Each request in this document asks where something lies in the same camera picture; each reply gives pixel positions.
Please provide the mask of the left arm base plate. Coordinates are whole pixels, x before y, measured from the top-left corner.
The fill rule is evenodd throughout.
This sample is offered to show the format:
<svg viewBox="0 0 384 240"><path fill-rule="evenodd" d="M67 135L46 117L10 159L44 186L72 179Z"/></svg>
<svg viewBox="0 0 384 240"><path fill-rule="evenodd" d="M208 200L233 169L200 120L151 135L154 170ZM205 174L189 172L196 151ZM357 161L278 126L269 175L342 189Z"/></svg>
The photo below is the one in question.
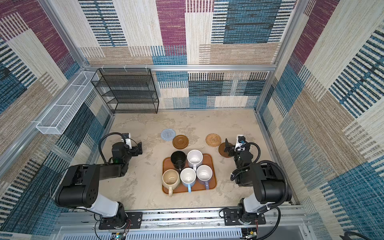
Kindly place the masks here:
<svg viewBox="0 0 384 240"><path fill-rule="evenodd" d="M102 219L99 230L128 230L139 229L142 224L143 212L126 212L126 220L120 223L111 219Z"/></svg>

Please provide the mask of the black mug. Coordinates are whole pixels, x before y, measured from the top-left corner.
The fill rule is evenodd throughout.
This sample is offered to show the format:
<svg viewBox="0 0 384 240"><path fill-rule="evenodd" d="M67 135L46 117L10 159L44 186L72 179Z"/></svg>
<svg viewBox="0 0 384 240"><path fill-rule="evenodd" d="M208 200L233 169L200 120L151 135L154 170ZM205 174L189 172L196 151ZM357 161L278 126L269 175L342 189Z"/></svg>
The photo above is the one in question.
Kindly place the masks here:
<svg viewBox="0 0 384 240"><path fill-rule="evenodd" d="M187 156L182 151L173 152L171 155L171 162L175 169L180 173L186 165Z"/></svg>

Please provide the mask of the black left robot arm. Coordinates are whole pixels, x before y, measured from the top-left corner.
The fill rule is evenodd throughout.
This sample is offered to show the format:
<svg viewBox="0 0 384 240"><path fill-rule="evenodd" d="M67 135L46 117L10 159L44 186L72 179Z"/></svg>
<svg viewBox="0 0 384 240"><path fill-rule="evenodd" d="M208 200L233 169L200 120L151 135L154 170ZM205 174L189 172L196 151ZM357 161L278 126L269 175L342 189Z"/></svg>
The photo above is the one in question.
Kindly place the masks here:
<svg viewBox="0 0 384 240"><path fill-rule="evenodd" d="M112 201L99 193L101 180L126 175L132 157L143 153L142 143L131 139L128 133L117 134L121 140L112 146L112 157L106 159L102 152L103 141L112 136L104 135L98 143L102 164L74 165L63 170L63 180L56 190L50 189L52 201L59 207L80 209L99 216L99 230L139 229L142 212L128 213L123 203Z"/></svg>

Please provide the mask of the beige ceramic mug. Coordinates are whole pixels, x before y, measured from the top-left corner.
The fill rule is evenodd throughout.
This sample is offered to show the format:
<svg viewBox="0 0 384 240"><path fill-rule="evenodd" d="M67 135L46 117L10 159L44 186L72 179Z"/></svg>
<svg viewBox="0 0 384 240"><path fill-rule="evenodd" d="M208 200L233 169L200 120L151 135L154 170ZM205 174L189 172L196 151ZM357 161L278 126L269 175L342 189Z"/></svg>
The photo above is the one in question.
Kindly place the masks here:
<svg viewBox="0 0 384 240"><path fill-rule="evenodd" d="M172 197L174 190L180 185L180 174L176 170L167 170L163 173L162 184L168 191L169 197Z"/></svg>

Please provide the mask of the white speckled mug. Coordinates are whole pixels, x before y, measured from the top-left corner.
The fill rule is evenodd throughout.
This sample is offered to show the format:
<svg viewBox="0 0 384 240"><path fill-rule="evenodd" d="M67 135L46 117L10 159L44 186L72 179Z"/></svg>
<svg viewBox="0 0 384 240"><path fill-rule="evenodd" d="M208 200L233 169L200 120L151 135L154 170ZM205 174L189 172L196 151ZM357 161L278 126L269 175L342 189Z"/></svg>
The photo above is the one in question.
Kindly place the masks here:
<svg viewBox="0 0 384 240"><path fill-rule="evenodd" d="M195 172L203 164L203 154L199 150L191 150L187 154L188 166Z"/></svg>

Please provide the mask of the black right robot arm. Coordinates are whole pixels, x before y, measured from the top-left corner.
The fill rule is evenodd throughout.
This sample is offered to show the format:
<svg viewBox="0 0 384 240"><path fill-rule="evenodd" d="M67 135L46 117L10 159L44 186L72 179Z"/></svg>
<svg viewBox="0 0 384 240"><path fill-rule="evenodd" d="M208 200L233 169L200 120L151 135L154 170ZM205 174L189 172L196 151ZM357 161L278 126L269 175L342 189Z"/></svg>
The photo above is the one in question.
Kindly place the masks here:
<svg viewBox="0 0 384 240"><path fill-rule="evenodd" d="M277 163L260 160L258 144L239 135L235 145L225 141L224 152L234 158L236 165L230 180L240 187L253 187L253 193L238 203L236 218L240 224L254 224L267 211L291 200L286 174Z"/></svg>

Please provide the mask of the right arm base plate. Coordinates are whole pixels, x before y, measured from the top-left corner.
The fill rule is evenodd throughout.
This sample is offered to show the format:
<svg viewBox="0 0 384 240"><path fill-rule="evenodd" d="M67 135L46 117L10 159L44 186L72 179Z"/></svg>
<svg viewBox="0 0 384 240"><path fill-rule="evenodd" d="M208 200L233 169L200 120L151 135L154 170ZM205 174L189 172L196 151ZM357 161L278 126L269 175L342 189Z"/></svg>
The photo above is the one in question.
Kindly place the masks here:
<svg viewBox="0 0 384 240"><path fill-rule="evenodd" d="M226 226L266 224L266 219L261 214L240 212L238 209L222 208L219 216L224 219Z"/></svg>

